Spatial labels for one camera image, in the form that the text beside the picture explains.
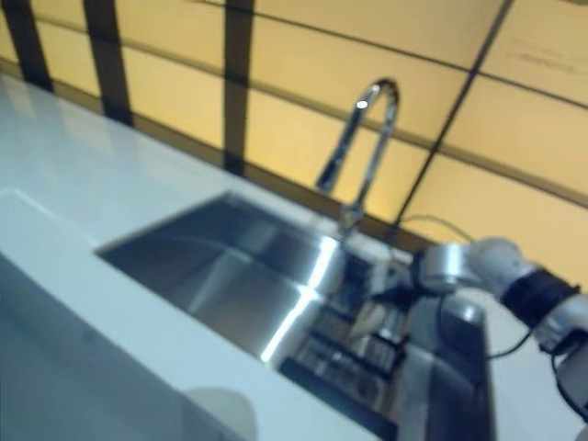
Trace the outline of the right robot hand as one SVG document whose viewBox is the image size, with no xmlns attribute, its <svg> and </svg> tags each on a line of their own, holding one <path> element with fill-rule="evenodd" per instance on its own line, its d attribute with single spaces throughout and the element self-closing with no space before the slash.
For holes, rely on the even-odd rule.
<svg viewBox="0 0 588 441">
<path fill-rule="evenodd" d="M 390 296 L 391 291 L 405 292 L 412 289 L 409 266 L 396 261 L 378 261 L 367 271 L 363 299 L 372 299 L 378 295 Z"/>
</svg>

